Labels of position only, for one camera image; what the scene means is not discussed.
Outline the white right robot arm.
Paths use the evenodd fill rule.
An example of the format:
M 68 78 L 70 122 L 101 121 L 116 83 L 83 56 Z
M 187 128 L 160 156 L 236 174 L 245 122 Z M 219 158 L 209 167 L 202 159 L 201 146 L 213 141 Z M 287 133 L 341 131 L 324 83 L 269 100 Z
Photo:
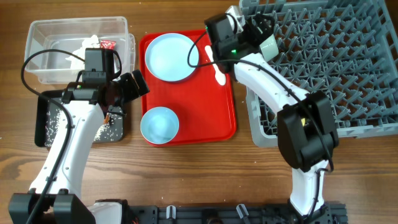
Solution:
M 256 15 L 250 21 L 233 12 L 206 20 L 213 58 L 230 74 L 265 101 L 277 118 L 277 145 L 292 168 L 290 209 L 302 223 L 325 211 L 323 178 L 333 172 L 333 150 L 339 144 L 331 104 L 322 91 L 313 93 L 294 85 L 269 65 L 277 47 L 274 19 Z

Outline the white tissue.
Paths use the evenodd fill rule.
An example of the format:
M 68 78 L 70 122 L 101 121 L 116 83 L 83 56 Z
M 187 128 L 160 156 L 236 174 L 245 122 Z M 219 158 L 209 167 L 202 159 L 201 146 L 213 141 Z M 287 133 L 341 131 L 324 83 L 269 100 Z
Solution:
M 99 48 L 100 41 L 97 35 L 92 35 L 89 38 L 84 38 L 81 40 L 69 40 L 67 42 L 67 50 L 71 52 L 73 55 L 76 55 L 82 59 L 85 59 L 85 50 L 87 48 Z M 80 59 L 77 59 L 74 56 L 69 56 L 66 58 L 67 61 L 70 62 L 70 69 L 84 69 L 85 64 Z

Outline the light blue plate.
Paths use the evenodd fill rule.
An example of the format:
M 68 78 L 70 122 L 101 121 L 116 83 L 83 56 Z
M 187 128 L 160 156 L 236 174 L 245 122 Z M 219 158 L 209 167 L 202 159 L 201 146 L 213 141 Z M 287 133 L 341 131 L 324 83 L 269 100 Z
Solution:
M 156 37 L 147 47 L 145 64 L 148 70 L 165 82 L 179 82 L 189 77 L 199 63 L 199 51 L 193 41 L 178 33 Z

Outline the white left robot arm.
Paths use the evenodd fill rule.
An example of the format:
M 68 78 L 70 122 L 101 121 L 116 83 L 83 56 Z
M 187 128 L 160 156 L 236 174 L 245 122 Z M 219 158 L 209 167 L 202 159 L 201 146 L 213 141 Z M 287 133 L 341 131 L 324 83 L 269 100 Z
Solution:
M 63 111 L 48 157 L 29 191 L 9 202 L 13 223 L 135 223 L 127 200 L 98 200 L 86 206 L 80 199 L 88 154 L 110 107 L 122 106 L 149 92 L 140 70 L 114 81 L 104 72 L 82 71 L 60 102 L 38 96 Z

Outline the light blue bowl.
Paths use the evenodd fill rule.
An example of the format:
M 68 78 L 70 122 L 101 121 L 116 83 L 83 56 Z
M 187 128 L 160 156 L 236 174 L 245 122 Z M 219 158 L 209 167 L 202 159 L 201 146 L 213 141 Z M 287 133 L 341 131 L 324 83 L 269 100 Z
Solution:
M 175 138 L 180 122 L 170 108 L 158 106 L 145 112 L 140 123 L 141 134 L 152 144 L 166 144 Z

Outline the white rice grains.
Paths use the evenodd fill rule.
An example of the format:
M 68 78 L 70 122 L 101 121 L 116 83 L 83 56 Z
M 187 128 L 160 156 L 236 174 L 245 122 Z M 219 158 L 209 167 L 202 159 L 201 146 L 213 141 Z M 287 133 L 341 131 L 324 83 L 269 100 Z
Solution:
M 124 111 L 122 108 L 112 108 L 111 113 L 107 114 L 108 121 L 97 131 L 94 142 L 116 142 L 124 137 Z M 45 107 L 44 126 L 38 128 L 39 134 L 36 145 L 39 147 L 50 147 L 55 139 L 59 124 L 62 120 L 63 111 L 54 104 Z

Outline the red snack wrapper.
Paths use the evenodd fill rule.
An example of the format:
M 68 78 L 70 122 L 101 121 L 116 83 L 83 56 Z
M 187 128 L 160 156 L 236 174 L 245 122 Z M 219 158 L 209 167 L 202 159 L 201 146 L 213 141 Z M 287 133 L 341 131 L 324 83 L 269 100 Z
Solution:
M 114 50 L 116 46 L 116 41 L 113 40 L 100 40 L 99 47 L 101 49 L 110 49 Z

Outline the white plastic spoon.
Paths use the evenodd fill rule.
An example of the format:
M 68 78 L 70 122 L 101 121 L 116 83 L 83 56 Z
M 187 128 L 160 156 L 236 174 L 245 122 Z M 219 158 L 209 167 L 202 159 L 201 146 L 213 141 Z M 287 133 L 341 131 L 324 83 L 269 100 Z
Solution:
M 213 52 L 212 49 L 209 45 L 205 46 L 205 52 L 208 56 L 208 58 L 210 59 L 210 62 L 214 62 L 214 58 L 213 58 Z M 224 73 L 222 73 L 217 64 L 213 64 L 213 68 L 215 69 L 215 79 L 218 82 L 219 85 L 224 86 L 226 84 L 226 76 Z

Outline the orange carrot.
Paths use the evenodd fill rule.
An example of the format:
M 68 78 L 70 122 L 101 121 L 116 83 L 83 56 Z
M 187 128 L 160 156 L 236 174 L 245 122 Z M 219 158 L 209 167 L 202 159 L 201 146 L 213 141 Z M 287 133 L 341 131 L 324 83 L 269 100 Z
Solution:
M 108 124 L 108 123 L 109 123 L 109 114 L 107 114 L 104 119 L 104 124 Z

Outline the mint green bowl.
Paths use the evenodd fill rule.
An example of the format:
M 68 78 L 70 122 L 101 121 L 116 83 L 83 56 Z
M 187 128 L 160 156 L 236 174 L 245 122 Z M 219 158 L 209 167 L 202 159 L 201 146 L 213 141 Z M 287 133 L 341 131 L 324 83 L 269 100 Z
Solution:
M 279 54 L 279 49 L 274 35 L 270 35 L 265 41 L 263 41 L 259 45 L 259 48 L 266 62 L 272 60 Z

